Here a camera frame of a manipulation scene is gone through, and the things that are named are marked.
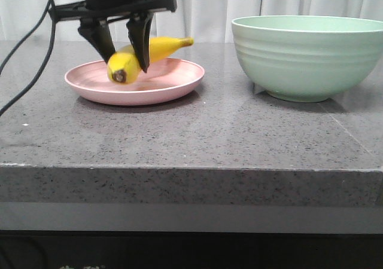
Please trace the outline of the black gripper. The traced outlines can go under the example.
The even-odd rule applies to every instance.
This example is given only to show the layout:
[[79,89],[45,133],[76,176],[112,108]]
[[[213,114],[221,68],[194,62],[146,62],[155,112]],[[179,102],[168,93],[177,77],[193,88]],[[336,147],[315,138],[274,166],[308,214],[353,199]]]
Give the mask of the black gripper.
[[82,0],[49,10],[56,22],[80,21],[78,33],[105,63],[115,53],[108,23],[127,20],[128,37],[144,72],[150,65],[149,39],[153,14],[177,9],[177,0]]

